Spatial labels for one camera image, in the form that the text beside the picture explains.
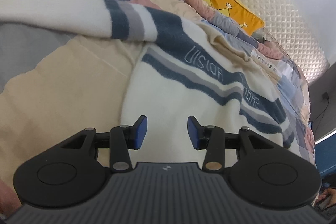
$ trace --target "mattress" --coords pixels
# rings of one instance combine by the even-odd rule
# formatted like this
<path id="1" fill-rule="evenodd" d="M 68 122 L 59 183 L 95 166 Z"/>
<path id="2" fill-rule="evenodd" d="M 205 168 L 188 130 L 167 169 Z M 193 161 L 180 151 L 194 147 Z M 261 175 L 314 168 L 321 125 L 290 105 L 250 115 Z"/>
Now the mattress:
<path id="1" fill-rule="evenodd" d="M 329 67 L 312 31 L 290 0 L 240 0 L 265 21 L 265 29 L 302 69 L 308 84 Z"/>

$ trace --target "plaid blanket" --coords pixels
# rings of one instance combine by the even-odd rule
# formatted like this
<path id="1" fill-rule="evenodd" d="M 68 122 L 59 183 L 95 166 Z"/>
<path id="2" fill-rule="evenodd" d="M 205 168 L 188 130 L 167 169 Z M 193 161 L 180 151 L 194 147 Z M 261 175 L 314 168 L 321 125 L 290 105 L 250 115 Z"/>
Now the plaid blanket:
<path id="1" fill-rule="evenodd" d="M 199 161 L 186 133 L 195 115 L 227 132 L 250 126 L 313 163 L 295 64 L 267 58 L 232 20 L 217 24 L 188 2 L 0 0 L 5 181 L 29 157 L 85 127 L 109 130 L 120 115 L 149 118 L 133 160 Z"/>

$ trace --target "silver screw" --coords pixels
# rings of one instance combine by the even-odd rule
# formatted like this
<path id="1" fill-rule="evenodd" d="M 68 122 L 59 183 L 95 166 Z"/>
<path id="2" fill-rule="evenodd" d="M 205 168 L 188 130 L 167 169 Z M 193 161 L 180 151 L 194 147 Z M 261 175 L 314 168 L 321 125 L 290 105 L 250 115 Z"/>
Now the silver screw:
<path id="1" fill-rule="evenodd" d="M 127 162 L 124 161 L 117 161 L 112 165 L 114 170 L 118 170 L 118 171 L 124 171 L 127 170 L 129 168 L 129 164 Z"/>
<path id="2" fill-rule="evenodd" d="M 219 162 L 216 161 L 209 161 L 206 165 L 205 168 L 211 171 L 217 171 L 222 168 L 222 165 Z"/>

